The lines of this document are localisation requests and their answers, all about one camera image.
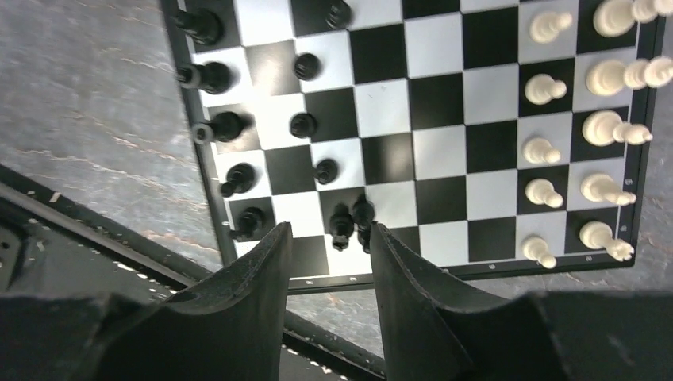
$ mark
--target white pawn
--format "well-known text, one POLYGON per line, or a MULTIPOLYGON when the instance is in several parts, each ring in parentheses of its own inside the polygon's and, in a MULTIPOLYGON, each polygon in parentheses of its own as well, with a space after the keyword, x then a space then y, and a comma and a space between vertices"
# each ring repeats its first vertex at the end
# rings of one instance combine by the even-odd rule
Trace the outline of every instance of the white pawn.
POLYGON ((629 65, 620 60, 605 60, 594 66, 586 76, 586 87, 592 93, 609 97, 624 87, 662 87, 673 79, 673 60, 660 56, 652 61, 636 60, 629 65))
POLYGON ((540 44, 554 41, 559 33, 570 28, 572 15, 568 12, 543 12, 538 14, 530 24, 530 38, 540 44))
POLYGON ((531 164, 553 164, 561 160, 561 151, 552 147, 549 140, 541 137, 534 137, 525 142, 521 154, 531 164))
POLYGON ((579 230, 579 240, 588 248, 604 248, 615 260, 630 260, 636 250, 624 240, 612 238, 612 229, 602 222, 592 221, 579 230))
POLYGON ((563 205, 563 196, 554 190, 554 184, 545 179, 534 179, 525 188, 525 195, 536 205, 559 208, 563 205))
POLYGON ((670 16, 673 0, 606 0, 594 13, 596 32, 604 37, 627 33, 636 22, 650 22, 670 16))
POLYGON ((618 143, 639 145, 652 140, 652 134, 644 125, 632 125, 622 121, 614 111, 597 111, 591 114, 582 127, 582 135, 598 147, 618 143))
POLYGON ((549 252, 549 245, 540 237, 528 237, 521 244, 521 252, 529 260, 539 262, 544 268, 556 267, 556 258, 549 252))
POLYGON ((582 195, 593 202, 607 201, 619 206, 636 202, 635 194, 623 191, 610 176, 604 173, 588 175, 579 188, 582 195))
POLYGON ((567 86, 563 81, 556 81, 549 75, 538 74, 526 83, 524 93, 531 103, 544 105, 552 99, 563 98, 567 93, 567 86))

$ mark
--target chessboard border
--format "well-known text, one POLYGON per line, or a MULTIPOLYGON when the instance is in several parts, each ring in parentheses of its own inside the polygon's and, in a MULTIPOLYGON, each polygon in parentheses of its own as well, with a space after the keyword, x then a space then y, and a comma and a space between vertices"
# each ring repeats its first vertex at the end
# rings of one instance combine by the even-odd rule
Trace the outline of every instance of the chessboard border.
MULTIPOLYGON (((164 23, 167 30, 168 41, 171 47, 173 64, 192 62, 187 39, 171 22, 170 15, 179 8, 183 0, 160 0, 160 8, 163 12, 164 23)), ((655 21, 640 25, 637 41, 637 57, 652 58, 661 54, 663 49, 663 31, 665 19, 658 17, 655 21)), ((183 103, 187 113, 187 128, 204 118, 203 107, 196 90, 180 88, 183 103)), ((652 127, 654 118, 654 105, 656 89, 646 88, 633 92, 631 103, 631 122, 641 123, 652 127), (633 118, 633 115, 643 115, 642 120, 633 118)), ((213 220, 213 227, 217 238, 217 245, 224 265, 231 263, 237 258, 233 241, 229 238, 229 220, 226 213, 225 202, 219 195, 219 180, 215 168, 213 149, 210 144, 194 145, 198 166, 201 172, 206 198, 213 220)), ((628 187, 628 191, 642 195, 644 192, 645 175, 647 171, 649 145, 628 146, 625 156, 625 179, 636 180, 628 187)), ((631 230, 620 229, 619 238, 629 242, 637 248, 638 229, 640 227, 640 212, 642 200, 633 206, 622 207, 619 217, 620 226, 632 226, 631 230)), ((544 275, 573 271, 606 270, 613 268, 632 267, 636 256, 630 261, 617 262, 606 253, 591 253, 589 255, 573 255, 557 257, 558 265, 552 270, 543 269, 537 264, 528 261, 509 261, 500 264, 469 264, 459 267, 451 267, 451 273, 462 280, 495 279, 512 276, 544 275)), ((307 279, 291 279, 289 294, 312 294, 333 291, 351 291, 371 289, 374 279, 371 274, 310 277, 307 279)))

